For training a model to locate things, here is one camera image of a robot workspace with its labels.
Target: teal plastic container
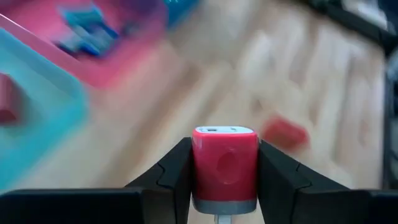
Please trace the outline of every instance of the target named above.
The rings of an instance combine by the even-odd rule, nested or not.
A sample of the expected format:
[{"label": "teal plastic container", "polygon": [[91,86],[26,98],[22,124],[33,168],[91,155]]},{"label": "teal plastic container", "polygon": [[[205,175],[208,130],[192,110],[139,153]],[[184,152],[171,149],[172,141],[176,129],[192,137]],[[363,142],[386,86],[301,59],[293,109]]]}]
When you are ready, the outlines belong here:
[{"label": "teal plastic container", "polygon": [[0,29],[0,72],[22,93],[21,120],[0,126],[0,189],[8,189],[80,124],[86,95],[76,78]]}]

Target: pink plastic tray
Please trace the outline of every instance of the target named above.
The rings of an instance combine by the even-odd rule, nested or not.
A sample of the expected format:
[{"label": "pink plastic tray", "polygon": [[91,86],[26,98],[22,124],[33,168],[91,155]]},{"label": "pink plastic tray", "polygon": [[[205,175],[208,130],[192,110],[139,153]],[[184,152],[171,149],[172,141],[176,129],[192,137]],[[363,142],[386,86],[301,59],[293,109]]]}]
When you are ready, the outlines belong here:
[{"label": "pink plastic tray", "polygon": [[[113,29],[119,30],[127,17],[138,21],[141,29],[134,37],[121,39],[115,49],[103,58],[83,56],[76,59],[52,43],[69,31],[58,13],[58,7],[91,1],[101,8]],[[145,0],[155,1],[154,7],[145,16],[122,7],[122,1],[141,0],[16,0],[12,4],[0,5],[0,13],[4,15],[0,17],[0,26],[81,81],[93,87],[107,88],[122,75],[128,74],[124,71],[131,69],[143,53],[162,37],[166,26],[167,11],[162,0]]]}]

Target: red usb charger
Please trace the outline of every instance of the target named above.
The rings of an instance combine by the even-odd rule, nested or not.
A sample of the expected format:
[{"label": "red usb charger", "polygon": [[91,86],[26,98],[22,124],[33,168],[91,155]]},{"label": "red usb charger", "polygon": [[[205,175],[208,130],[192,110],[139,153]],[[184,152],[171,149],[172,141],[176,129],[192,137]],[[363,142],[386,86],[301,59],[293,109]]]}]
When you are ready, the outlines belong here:
[{"label": "red usb charger", "polygon": [[257,134],[239,126],[193,131],[193,204],[202,213],[238,215],[256,209]]}]

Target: blurry toy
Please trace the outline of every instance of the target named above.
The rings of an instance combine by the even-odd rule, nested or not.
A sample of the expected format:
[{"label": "blurry toy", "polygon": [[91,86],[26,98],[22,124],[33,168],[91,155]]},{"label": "blurry toy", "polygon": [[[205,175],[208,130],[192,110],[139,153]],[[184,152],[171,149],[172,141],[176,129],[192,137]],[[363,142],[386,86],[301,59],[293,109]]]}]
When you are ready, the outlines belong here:
[{"label": "blurry toy", "polygon": [[88,7],[60,11],[73,31],[69,38],[56,44],[62,50],[72,55],[82,51],[102,56],[114,47],[119,34],[105,23],[103,13],[93,3]]},{"label": "blurry toy", "polygon": [[13,80],[0,73],[0,124],[17,121],[20,101],[20,94]]},{"label": "blurry toy", "polygon": [[261,137],[269,144],[290,152],[309,141],[305,128],[281,116],[276,116],[266,124]]},{"label": "blurry toy", "polygon": [[76,55],[80,52],[81,46],[83,45],[83,39],[75,32],[70,32],[61,40],[56,41],[55,45],[70,55]]},{"label": "blurry toy", "polygon": [[101,9],[93,3],[89,6],[81,6],[76,9],[65,9],[61,7],[60,13],[71,28],[79,26],[87,29],[93,24],[104,23],[104,15]]}]

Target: wooden floor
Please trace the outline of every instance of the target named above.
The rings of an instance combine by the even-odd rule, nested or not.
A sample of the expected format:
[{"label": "wooden floor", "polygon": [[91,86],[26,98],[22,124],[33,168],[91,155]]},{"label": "wooden floor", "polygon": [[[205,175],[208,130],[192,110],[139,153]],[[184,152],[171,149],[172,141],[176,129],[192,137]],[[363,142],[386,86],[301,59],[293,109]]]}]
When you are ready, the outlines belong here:
[{"label": "wooden floor", "polygon": [[[310,146],[292,157],[348,187],[378,188],[381,49],[301,4],[236,2],[244,3],[205,1],[170,34],[183,72],[95,186],[128,183],[195,126],[261,131],[281,114],[310,133]],[[234,221],[263,222],[260,209]],[[213,217],[191,209],[189,223]]]}]

